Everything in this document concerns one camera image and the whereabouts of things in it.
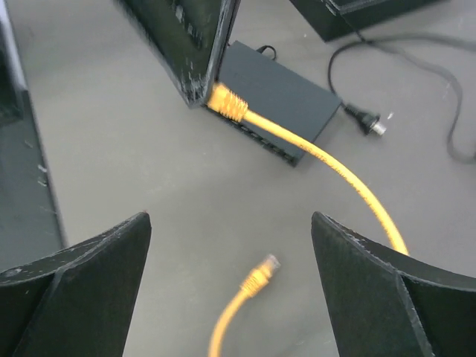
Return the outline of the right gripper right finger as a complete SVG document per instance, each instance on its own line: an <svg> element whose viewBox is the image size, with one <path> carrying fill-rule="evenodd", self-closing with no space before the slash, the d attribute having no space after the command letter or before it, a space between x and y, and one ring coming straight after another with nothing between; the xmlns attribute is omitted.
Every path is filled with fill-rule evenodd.
<svg viewBox="0 0 476 357"><path fill-rule="evenodd" d="M475 279L316 212L312 243L340 356L474 356Z"/></svg>

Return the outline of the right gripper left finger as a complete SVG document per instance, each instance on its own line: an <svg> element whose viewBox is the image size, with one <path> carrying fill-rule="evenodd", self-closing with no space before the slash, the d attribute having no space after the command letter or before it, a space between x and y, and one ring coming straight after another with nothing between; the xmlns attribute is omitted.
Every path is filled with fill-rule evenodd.
<svg viewBox="0 0 476 357"><path fill-rule="evenodd" d="M152 236L140 212L1 273L2 356L121 356Z"/></svg>

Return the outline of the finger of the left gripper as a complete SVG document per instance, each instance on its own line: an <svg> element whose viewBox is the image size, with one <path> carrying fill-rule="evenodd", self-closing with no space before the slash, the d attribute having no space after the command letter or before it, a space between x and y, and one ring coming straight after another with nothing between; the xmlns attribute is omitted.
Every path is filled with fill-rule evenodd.
<svg viewBox="0 0 476 357"><path fill-rule="evenodd" d="M205 105L240 2L123 0L115 4L157 54L184 102L189 107Z"/></svg>

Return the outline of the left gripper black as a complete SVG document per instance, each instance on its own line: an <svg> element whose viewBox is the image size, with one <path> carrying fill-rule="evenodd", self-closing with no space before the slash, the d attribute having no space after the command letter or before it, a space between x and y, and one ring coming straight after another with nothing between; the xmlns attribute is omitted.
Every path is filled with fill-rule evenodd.
<svg viewBox="0 0 476 357"><path fill-rule="evenodd" d="M1 14L1 270L66 247L10 17Z"/></svg>

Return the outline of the black network switch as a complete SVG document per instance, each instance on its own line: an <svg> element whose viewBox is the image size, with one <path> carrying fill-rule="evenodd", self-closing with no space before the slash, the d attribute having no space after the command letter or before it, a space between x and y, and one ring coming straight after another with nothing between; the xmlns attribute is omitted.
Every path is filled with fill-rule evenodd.
<svg viewBox="0 0 476 357"><path fill-rule="evenodd" d="M312 143L341 105L330 91L239 41L225 49L218 81L252 111Z"/></svg>

